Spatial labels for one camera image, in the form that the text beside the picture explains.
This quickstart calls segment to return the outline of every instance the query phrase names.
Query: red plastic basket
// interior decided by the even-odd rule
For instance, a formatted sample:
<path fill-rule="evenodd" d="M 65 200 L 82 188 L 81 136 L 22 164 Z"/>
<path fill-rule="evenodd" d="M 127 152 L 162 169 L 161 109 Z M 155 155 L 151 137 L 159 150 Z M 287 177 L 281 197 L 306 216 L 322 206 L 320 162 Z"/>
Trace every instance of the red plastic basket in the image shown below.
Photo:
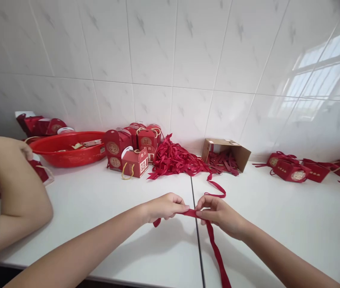
<path fill-rule="evenodd" d="M 42 155 L 52 166 L 61 168 L 77 167 L 94 163 L 106 156 L 105 145 L 102 140 L 104 134 L 105 132 L 91 131 L 55 135 L 32 142 L 30 147 L 34 153 Z M 89 148 L 57 152 L 77 143 L 97 139 L 101 139 L 102 144 Z"/>

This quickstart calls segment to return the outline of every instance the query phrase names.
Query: brown cardboard box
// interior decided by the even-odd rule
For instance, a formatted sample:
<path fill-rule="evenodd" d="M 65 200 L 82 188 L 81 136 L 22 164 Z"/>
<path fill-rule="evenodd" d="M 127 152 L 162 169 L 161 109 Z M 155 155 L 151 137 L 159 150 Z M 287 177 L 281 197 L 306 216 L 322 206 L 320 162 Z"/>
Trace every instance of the brown cardboard box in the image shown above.
<path fill-rule="evenodd" d="M 246 164 L 251 155 L 251 151 L 231 140 L 206 138 L 202 148 L 202 159 L 204 163 L 207 163 L 207 157 L 212 145 L 214 147 L 213 152 L 215 153 L 220 153 L 230 149 L 238 164 L 238 170 L 240 172 L 245 170 Z"/>

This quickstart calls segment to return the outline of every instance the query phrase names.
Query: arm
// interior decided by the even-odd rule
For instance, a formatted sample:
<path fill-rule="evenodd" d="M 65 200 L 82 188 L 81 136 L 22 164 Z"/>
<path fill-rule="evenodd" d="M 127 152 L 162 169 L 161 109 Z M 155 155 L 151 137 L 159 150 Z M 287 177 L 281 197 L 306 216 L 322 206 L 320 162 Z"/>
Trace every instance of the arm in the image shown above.
<path fill-rule="evenodd" d="M 0 250 L 49 222 L 52 206 L 41 179 L 27 162 L 29 146 L 0 137 Z"/>
<path fill-rule="evenodd" d="M 286 287 L 340 287 L 338 282 L 244 219 L 222 199 L 203 196 L 195 209 L 198 217 L 210 220 L 229 236 L 243 241 Z"/>
<path fill-rule="evenodd" d="M 189 208 L 173 193 L 138 205 L 62 244 L 5 287 L 76 287 L 143 224 L 153 223 L 157 218 L 167 220 Z"/>

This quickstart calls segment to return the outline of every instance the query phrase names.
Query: gold emblem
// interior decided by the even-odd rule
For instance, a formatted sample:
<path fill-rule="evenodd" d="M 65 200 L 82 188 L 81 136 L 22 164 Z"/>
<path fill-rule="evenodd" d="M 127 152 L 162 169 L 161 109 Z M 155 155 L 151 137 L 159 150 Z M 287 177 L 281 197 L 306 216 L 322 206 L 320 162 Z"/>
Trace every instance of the gold emblem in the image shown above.
<path fill-rule="evenodd" d="M 115 168 L 118 168 L 121 165 L 121 162 L 119 161 L 118 158 L 116 157 L 111 157 L 110 158 L 110 164 L 114 166 Z"/>
<path fill-rule="evenodd" d="M 291 175 L 291 179 L 294 181 L 302 180 L 304 177 L 306 177 L 306 173 L 303 171 L 296 171 Z"/>
<path fill-rule="evenodd" d="M 119 153 L 119 147 L 114 142 L 108 142 L 106 145 L 107 151 L 109 151 L 111 154 L 116 155 Z"/>
<path fill-rule="evenodd" d="M 151 139 L 148 137 L 143 137 L 141 143 L 142 145 L 151 145 Z"/>
<path fill-rule="evenodd" d="M 278 163 L 278 158 L 272 157 L 272 158 L 270 159 L 270 165 L 271 165 L 272 167 L 275 167 L 277 163 Z"/>

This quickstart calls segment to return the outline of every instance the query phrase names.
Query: white table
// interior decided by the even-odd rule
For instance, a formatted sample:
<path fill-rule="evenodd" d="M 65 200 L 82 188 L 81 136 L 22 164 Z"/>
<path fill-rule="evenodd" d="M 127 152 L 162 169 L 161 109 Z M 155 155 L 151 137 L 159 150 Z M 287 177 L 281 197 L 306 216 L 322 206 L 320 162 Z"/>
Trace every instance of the white table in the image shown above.
<path fill-rule="evenodd" d="M 322 183 L 283 181 L 270 168 L 249 162 L 243 174 L 214 175 L 227 192 L 225 201 L 238 213 L 269 233 L 297 255 L 340 282 L 340 177 L 330 174 Z M 207 174 L 192 177 L 195 203 L 204 194 L 220 193 Z M 199 226 L 206 287 L 220 287 L 205 226 Z M 233 287 L 283 287 L 281 282 L 242 242 L 214 226 L 215 241 Z"/>
<path fill-rule="evenodd" d="M 168 192 L 193 206 L 186 174 L 123 181 L 106 169 L 107 160 L 84 167 L 51 168 L 55 181 L 47 187 L 53 220 L 0 253 L 0 264 L 25 268 L 62 243 L 142 202 Z M 146 224 L 111 253 L 90 278 L 130 285 L 202 287 L 201 262 L 194 218 L 177 215 L 154 228 Z"/>

